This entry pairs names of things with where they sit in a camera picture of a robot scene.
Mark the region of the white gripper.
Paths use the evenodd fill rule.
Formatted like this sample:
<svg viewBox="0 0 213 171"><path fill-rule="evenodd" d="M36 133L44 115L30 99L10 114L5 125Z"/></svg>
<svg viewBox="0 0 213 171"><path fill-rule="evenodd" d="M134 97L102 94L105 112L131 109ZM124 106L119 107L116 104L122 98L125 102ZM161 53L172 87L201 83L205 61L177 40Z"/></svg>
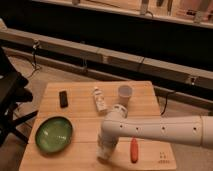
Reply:
<svg viewBox="0 0 213 171"><path fill-rule="evenodd" d="M101 149L111 149L113 152L116 148L116 144L111 144L111 145L105 145L105 144L99 144L98 145L98 149L101 148Z"/></svg>

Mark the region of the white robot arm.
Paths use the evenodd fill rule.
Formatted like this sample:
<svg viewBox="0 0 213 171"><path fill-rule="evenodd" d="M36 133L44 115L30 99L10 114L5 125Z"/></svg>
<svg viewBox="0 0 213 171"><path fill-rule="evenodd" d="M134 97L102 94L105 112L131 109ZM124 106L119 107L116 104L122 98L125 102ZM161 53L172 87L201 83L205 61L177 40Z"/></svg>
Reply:
<svg viewBox="0 0 213 171"><path fill-rule="evenodd" d="M127 109L115 104L101 122L97 156L108 160L120 137L136 137L213 149L213 117L187 116L128 118Z"/></svg>

